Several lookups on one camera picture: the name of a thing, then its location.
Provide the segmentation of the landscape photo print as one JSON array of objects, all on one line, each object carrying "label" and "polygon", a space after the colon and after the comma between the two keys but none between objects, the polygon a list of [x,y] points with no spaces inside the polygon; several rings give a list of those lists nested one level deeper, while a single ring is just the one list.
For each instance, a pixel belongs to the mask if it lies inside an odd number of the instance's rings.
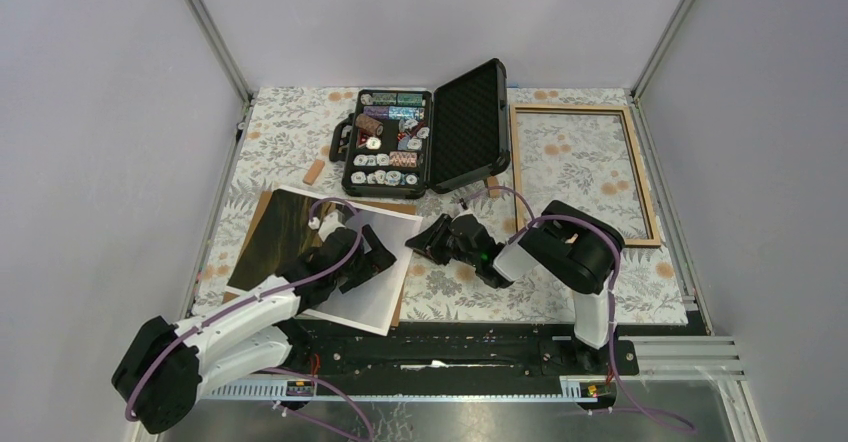
[{"label": "landscape photo print", "polygon": [[400,296],[422,217],[409,205],[354,202],[279,188],[259,197],[224,302],[265,282],[298,282],[349,255],[334,273],[297,288],[301,312],[384,336],[399,317]]}]

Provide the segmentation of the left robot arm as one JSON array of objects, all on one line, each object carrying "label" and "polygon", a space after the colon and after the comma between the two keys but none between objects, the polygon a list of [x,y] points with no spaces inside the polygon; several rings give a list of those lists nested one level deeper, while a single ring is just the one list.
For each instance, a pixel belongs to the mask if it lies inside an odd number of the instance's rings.
[{"label": "left robot arm", "polygon": [[296,373],[309,363],[307,342],[285,325],[386,272],[396,256],[364,225],[351,229],[326,220],[320,244],[282,264],[248,292],[199,316],[141,325],[118,363],[111,384],[125,402],[124,416],[150,434],[175,426],[207,393],[257,371]]}]

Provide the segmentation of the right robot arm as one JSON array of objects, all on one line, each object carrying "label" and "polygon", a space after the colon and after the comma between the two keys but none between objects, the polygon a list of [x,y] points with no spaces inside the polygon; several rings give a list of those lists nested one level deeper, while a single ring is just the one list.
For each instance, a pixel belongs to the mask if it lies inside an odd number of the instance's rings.
[{"label": "right robot arm", "polygon": [[496,241],[473,212],[443,214],[407,239],[413,252],[437,265],[464,263],[487,286],[511,286],[542,267],[574,297],[575,364],[597,374],[613,360],[615,318],[610,287],[620,271],[624,239],[612,226],[558,200],[550,202],[507,242]]}]

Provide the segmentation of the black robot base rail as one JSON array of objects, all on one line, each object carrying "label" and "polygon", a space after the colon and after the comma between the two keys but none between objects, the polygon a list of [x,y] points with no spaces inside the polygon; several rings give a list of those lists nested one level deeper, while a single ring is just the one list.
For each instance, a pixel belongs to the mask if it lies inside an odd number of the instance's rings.
[{"label": "black robot base rail", "polygon": [[402,322],[385,336],[317,320],[294,324],[280,368],[350,396],[520,400],[561,398],[563,383],[609,388],[639,372],[630,342],[591,349],[570,324]]}]

